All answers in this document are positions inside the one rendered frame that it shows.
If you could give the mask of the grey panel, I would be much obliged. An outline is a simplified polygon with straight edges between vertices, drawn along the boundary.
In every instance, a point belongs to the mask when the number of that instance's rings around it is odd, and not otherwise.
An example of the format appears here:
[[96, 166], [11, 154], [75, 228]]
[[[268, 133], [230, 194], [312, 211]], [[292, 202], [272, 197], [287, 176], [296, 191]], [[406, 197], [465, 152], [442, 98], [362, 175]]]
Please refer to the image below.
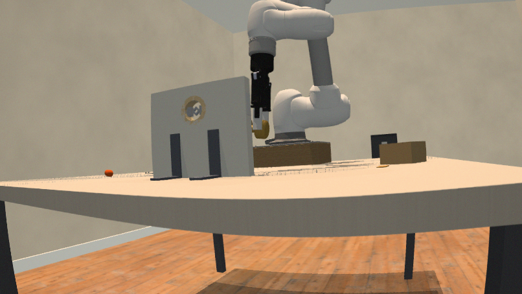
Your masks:
[[[153, 177], [172, 176], [170, 134], [180, 133], [182, 178], [210, 175], [207, 130], [219, 129], [221, 177], [255, 175], [249, 78], [239, 76], [151, 94]], [[187, 108], [201, 104], [198, 119]]]

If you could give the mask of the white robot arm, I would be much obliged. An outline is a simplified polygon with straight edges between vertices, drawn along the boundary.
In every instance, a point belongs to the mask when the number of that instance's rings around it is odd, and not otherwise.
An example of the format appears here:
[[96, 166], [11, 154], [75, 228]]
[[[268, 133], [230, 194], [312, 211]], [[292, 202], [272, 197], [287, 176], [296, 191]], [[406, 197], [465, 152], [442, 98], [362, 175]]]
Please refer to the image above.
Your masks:
[[327, 37], [334, 32], [334, 18], [325, 12], [330, 1], [265, 0], [255, 2], [250, 9], [250, 57], [259, 52], [275, 57], [278, 40], [307, 40], [312, 67], [310, 97], [294, 89], [278, 92], [273, 103], [275, 137], [265, 144], [311, 142], [305, 129], [336, 126], [350, 118], [350, 101], [341, 95], [332, 78]]

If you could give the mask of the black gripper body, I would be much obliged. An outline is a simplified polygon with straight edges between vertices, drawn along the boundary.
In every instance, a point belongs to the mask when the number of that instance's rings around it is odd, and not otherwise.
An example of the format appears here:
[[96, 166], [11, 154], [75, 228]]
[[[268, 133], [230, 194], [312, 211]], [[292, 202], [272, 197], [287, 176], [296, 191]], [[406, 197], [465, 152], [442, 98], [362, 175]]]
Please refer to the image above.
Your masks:
[[264, 52], [252, 54], [250, 70], [254, 73], [260, 72], [260, 84], [263, 84], [264, 75], [268, 77], [274, 70], [274, 56]]

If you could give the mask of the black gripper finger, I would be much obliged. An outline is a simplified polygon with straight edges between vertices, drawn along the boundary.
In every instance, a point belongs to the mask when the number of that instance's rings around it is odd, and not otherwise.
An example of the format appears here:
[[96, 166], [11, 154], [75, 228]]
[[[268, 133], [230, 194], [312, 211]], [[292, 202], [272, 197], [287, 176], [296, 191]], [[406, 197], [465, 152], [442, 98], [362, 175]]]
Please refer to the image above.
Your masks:
[[251, 108], [253, 108], [253, 130], [262, 130], [262, 99], [267, 75], [260, 84], [260, 72], [251, 73]]
[[269, 82], [269, 77], [266, 80], [266, 86], [262, 100], [262, 120], [269, 122], [269, 111], [271, 111], [271, 82]]

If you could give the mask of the brass door knob with grey square spindle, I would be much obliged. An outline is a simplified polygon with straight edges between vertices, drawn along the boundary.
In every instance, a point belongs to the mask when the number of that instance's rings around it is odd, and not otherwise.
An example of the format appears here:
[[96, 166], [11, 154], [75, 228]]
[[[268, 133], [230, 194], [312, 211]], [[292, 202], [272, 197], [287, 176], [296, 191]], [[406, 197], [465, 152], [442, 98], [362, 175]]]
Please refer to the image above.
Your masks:
[[269, 122], [262, 120], [262, 130], [253, 130], [252, 126], [252, 133], [255, 134], [257, 139], [266, 139], [269, 135]]

